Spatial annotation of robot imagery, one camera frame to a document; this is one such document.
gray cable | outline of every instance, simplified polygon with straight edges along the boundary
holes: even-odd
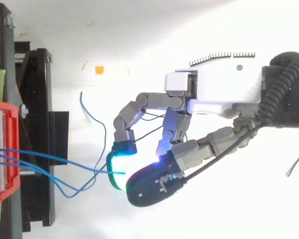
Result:
[[[289,177],[291,175],[291,173],[293,172],[293,170],[294,170],[294,168],[295,168],[295,166],[297,165],[298,162],[299,162],[299,158],[297,158],[297,160],[294,162],[294,164],[291,166],[291,168],[286,173],[287,177]]]
[[[152,130],[151,132],[148,132],[148,133],[145,134],[144,136],[142,136],[142,137],[136,139],[135,142],[137,142],[137,141],[139,141],[139,140],[145,138],[146,136],[150,135],[151,133],[154,133],[156,130],[159,130],[160,128],[163,128],[163,126],[160,126],[160,127],[156,128],[156,129]]]
[[[150,116],[156,116],[155,118],[152,118],[152,119],[144,119],[144,118],[141,118],[142,120],[145,120],[145,121],[152,121],[152,120],[155,120],[157,118],[164,118],[165,117],[165,114],[161,115],[161,116],[158,116],[158,115],[154,115],[154,114],[150,114],[150,113],[145,113],[147,115],[150,115]]]

black metal frame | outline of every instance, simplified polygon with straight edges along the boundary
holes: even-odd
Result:
[[[5,18],[11,13],[0,3],[0,69],[5,70],[3,100],[16,106],[25,104],[29,114],[19,117],[20,149],[34,150],[67,158],[69,112],[53,112],[50,63],[46,49],[30,51],[29,42],[13,42],[13,28]],[[14,53],[26,53],[15,64]],[[20,155],[53,174],[61,165],[40,157]],[[54,185],[45,176],[21,176],[21,188],[2,202],[0,239],[22,239],[30,231],[30,222],[55,221]]]
[[[16,64],[17,84],[29,110],[26,118],[20,119],[20,149],[67,158],[69,113],[52,111],[49,53],[46,49],[18,49],[19,45],[15,45],[16,52],[23,51],[26,55],[22,64]],[[20,158],[34,161],[52,175],[53,166],[60,165],[41,157],[20,155]],[[44,227],[54,223],[54,184],[49,178],[39,174],[22,176],[21,203],[23,232],[31,230],[33,221],[42,221]]]
[[[5,18],[11,13],[0,3],[0,70],[5,70],[3,100],[15,105],[21,101],[16,94],[13,29],[6,25]],[[2,202],[0,239],[22,239],[21,198],[18,189]]]

blue wire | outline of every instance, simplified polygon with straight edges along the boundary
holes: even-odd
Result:
[[[89,188],[91,188],[91,187],[95,184],[96,176],[98,176],[98,174],[99,174],[99,173],[95,173],[95,174],[93,175],[93,177],[92,177],[86,184],[84,184],[84,186],[83,186],[81,189],[88,190]],[[90,182],[92,182],[93,179],[94,179],[94,182],[93,182],[89,187],[85,188]],[[75,197],[75,196],[78,195],[79,193],[80,193],[80,192],[76,192],[76,193],[73,194],[70,198]]]
[[[101,153],[101,156],[100,156],[99,160],[97,161],[97,163],[96,163],[95,166],[94,166],[94,169],[96,169],[96,167],[98,166],[99,162],[100,162],[101,159],[102,159],[102,156],[103,156],[104,151],[105,151],[105,148],[106,148],[106,135],[107,135],[107,131],[106,131],[105,124],[103,124],[101,121],[99,121],[99,120],[97,120],[96,118],[94,118],[94,117],[90,114],[90,112],[85,108],[85,106],[84,106],[84,104],[83,104],[83,101],[82,101],[82,96],[83,96],[83,92],[81,91],[81,93],[80,93],[80,103],[81,103],[82,108],[85,110],[85,112],[86,112],[86,113],[87,113],[93,120],[95,120],[97,123],[100,123],[101,125],[103,125],[104,132],[105,132],[105,134],[104,134],[104,147],[103,147],[103,151],[102,151],[102,153]],[[93,182],[92,185],[90,185],[88,188],[92,187],[92,186],[95,184],[95,182],[96,182],[96,177],[94,177],[94,182]]]
[[[64,191],[63,189],[61,188],[61,186],[56,182],[56,180],[54,180],[54,178],[50,177],[51,174],[49,173],[43,173],[41,170],[36,170],[34,168],[31,168],[31,167],[26,167],[26,166],[22,166],[22,165],[17,165],[15,163],[1,163],[0,162],[0,165],[5,165],[5,166],[13,166],[13,167],[17,167],[17,168],[23,168],[23,169],[27,169],[27,170],[31,170],[31,171],[34,171],[34,172],[37,172],[37,173],[41,173],[41,174],[44,174],[46,176],[48,176],[52,182],[58,187],[58,189],[61,191],[61,193],[66,197],[66,198],[72,198],[72,196],[68,196]]]
[[[96,170],[96,169],[93,169],[93,168],[83,166],[79,163],[76,163],[76,162],[73,162],[73,161],[70,161],[70,160],[66,160],[66,159],[63,159],[63,158],[55,157],[55,156],[52,156],[52,155],[48,155],[48,154],[45,154],[45,153],[32,152],[32,151],[27,151],[27,150],[4,149],[4,148],[0,148],[0,151],[1,152],[25,153],[25,154],[45,157],[45,158],[57,160],[57,161],[64,162],[64,163],[70,163],[70,164],[73,164],[75,166],[84,168],[86,170],[89,170],[89,171],[92,171],[92,172],[95,172],[95,173],[125,174],[125,172],[111,172],[111,171]]]
[[[69,184],[65,183],[64,181],[62,181],[61,179],[55,177],[54,175],[48,173],[48,172],[45,171],[44,169],[42,169],[42,168],[40,168],[40,167],[38,167],[38,166],[36,166],[36,165],[34,165],[34,164],[32,164],[32,163],[29,163],[29,162],[26,162],[26,161],[23,161],[23,160],[19,160],[19,159],[16,159],[16,158],[12,158],[12,157],[9,157],[9,156],[6,156],[6,155],[2,155],[2,154],[0,154],[0,157],[1,157],[1,158],[9,159],[9,160],[14,161],[14,162],[19,162],[19,163],[25,164],[25,165],[27,165],[27,166],[30,166],[30,167],[32,167],[33,169],[36,169],[38,172],[40,172],[40,173],[42,173],[42,174],[48,176],[48,177],[51,178],[51,179],[54,179],[54,180],[56,180],[56,181],[58,181],[58,182],[64,184],[65,186],[67,186],[67,187],[69,187],[69,188],[71,188],[71,189],[73,189],[73,190],[75,190],[75,191],[83,192],[83,191],[87,190],[87,189],[83,189],[83,190],[82,190],[82,189],[74,188],[74,187],[72,187],[71,185],[69,185]]]

robotic hand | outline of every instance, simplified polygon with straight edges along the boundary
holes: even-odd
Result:
[[[109,170],[114,157],[137,153],[131,127],[146,110],[166,110],[156,150],[159,162],[137,171],[126,183],[128,200],[138,207],[171,196],[225,155],[246,147],[262,127],[299,127],[299,53],[282,53],[265,67],[257,62],[255,53],[211,54],[190,62],[190,68],[168,73],[165,91],[139,94],[114,120]],[[183,142],[192,113],[234,118],[233,127]],[[186,169],[211,157],[214,159],[185,177]],[[109,175],[118,188],[113,177]]]

black cable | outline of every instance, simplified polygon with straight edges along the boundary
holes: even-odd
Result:
[[[154,115],[154,114],[150,114],[150,113],[145,113],[147,115],[150,115],[150,116],[156,116],[155,118],[152,118],[152,119],[144,119],[144,118],[141,118],[142,120],[145,120],[145,121],[152,121],[152,120],[155,120],[157,118],[164,118],[165,117],[165,114],[161,115],[161,116],[158,116],[158,115]]]
[[[159,130],[159,129],[162,128],[162,127],[163,127],[163,126],[160,126],[160,127],[156,128],[156,129],[152,130],[151,132],[148,132],[148,133],[145,134],[144,136],[142,136],[142,137],[136,139],[135,142],[137,142],[137,141],[139,141],[139,140],[145,138],[146,136],[150,135],[151,133],[154,133],[156,130]]]
[[[267,90],[260,102],[260,123],[271,124],[275,112],[294,82],[299,78],[299,53],[285,52],[270,61],[271,66],[284,66],[284,71]]]
[[[151,114],[151,113],[147,113],[147,112],[145,112],[145,114],[150,115],[150,116],[162,117],[162,118],[165,116],[165,114],[159,116],[159,115],[155,115],[155,114]]]
[[[201,172],[203,172],[205,169],[209,168],[213,164],[217,163],[220,159],[225,157],[228,153],[230,153],[233,149],[235,149],[239,144],[241,144],[246,138],[250,137],[253,133],[264,127],[264,124],[260,124],[250,131],[246,132],[243,136],[241,136],[236,142],[234,142],[229,148],[227,148],[224,152],[219,154],[216,158],[214,158],[212,161],[208,162],[204,166],[202,166],[200,169],[196,170],[192,174],[188,175],[187,177],[184,178],[185,181],[188,181],[192,179],[193,177],[197,176]]]
[[[289,177],[291,175],[291,173],[293,172],[293,170],[294,170],[294,168],[295,168],[295,166],[297,165],[298,162],[299,162],[299,158],[297,158],[297,160],[294,162],[294,164],[291,166],[291,168],[286,173],[287,177]]]

